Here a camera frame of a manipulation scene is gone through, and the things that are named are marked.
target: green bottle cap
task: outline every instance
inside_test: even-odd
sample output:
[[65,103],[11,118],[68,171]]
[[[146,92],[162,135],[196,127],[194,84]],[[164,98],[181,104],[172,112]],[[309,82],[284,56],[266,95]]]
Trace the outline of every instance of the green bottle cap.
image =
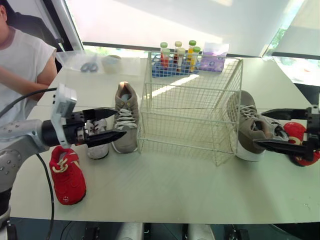
[[180,48],[180,47],[182,46],[182,42],[176,41],[176,42],[174,43],[174,45],[175,45],[177,48]]
[[193,47],[193,51],[194,51],[195,53],[199,53],[199,52],[200,52],[200,47],[194,46],[194,47]]
[[162,43],[160,43],[160,47],[165,49],[166,47],[168,47],[168,43],[163,41]]
[[162,50],[163,55],[168,56],[170,54],[170,49],[169,48],[165,48]]
[[189,41],[189,45],[190,46],[195,46],[197,44],[197,42],[195,40],[190,40]]

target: tape roll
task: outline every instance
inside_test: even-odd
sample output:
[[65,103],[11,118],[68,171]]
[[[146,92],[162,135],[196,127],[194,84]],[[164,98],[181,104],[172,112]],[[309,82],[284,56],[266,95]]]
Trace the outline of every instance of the tape roll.
[[101,59],[104,71],[107,74],[119,73],[122,69],[121,57],[117,55],[108,55]]

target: black chair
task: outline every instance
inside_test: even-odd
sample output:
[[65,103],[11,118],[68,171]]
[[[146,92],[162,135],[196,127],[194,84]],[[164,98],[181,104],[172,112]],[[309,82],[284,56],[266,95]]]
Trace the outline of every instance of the black chair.
[[[41,18],[14,12],[7,0],[0,0],[0,4],[4,5],[6,9],[7,24],[9,26],[12,26],[26,34],[42,39],[47,44],[55,47],[57,52],[63,51],[59,46],[58,41],[55,39]],[[57,71],[59,72],[62,68],[62,65],[57,59],[55,59],[55,65]]]

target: bottle cap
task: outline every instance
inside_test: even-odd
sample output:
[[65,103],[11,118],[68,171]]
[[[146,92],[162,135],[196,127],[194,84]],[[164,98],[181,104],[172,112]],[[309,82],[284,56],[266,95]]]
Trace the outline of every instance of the bottle cap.
[[197,42],[195,40],[190,40],[189,41],[189,45],[190,46],[195,46],[197,44]]
[[170,54],[170,49],[169,48],[165,48],[162,50],[163,55],[168,56]]
[[195,53],[199,53],[199,52],[200,52],[200,47],[194,46],[194,47],[193,47],[193,51],[194,51]]
[[177,47],[177,48],[180,48],[182,46],[182,42],[180,41],[175,41],[174,45]]
[[183,48],[183,47],[179,47],[178,49],[177,49],[177,52],[178,52],[178,54],[185,54],[186,53],[186,49],[185,48]]
[[165,49],[166,47],[168,47],[168,43],[163,41],[162,43],[160,43],[160,47]]

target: purple bag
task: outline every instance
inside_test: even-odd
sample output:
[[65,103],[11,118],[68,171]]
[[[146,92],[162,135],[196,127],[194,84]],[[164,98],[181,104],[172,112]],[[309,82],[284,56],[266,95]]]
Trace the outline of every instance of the purple bag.
[[225,57],[227,56],[228,50],[229,44],[206,42],[204,44],[199,70],[221,73],[225,66]]

